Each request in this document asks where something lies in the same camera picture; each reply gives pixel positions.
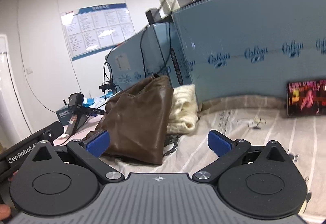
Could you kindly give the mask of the person's left hand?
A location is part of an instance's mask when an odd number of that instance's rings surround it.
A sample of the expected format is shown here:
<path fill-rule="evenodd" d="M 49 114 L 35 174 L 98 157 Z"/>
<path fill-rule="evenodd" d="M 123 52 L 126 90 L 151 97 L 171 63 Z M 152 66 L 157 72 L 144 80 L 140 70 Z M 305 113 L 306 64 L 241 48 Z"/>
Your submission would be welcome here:
<path fill-rule="evenodd" d="M 3 221 L 11 216 L 11 208 L 6 204 L 0 204 L 0 221 Z"/>

